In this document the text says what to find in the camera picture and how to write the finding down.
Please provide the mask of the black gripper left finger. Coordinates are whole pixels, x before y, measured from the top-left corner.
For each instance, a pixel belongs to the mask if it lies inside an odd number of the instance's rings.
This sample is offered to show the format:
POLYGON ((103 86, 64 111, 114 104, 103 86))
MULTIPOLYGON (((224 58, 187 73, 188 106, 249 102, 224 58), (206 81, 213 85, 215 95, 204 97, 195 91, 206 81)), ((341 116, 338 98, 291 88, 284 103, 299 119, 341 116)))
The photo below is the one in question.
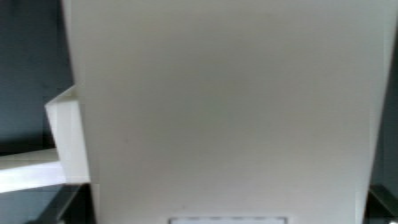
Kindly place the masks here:
POLYGON ((62 186, 34 224, 96 224, 89 184, 62 186))

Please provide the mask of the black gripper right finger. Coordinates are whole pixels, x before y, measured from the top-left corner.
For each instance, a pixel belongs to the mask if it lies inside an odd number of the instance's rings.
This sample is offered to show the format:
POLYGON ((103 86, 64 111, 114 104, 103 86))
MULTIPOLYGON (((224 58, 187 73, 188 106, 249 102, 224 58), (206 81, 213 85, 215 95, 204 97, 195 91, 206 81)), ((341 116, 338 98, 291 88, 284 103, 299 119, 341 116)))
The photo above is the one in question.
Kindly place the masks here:
POLYGON ((371 185, 366 198, 364 224, 398 224, 398 198, 382 185, 371 185))

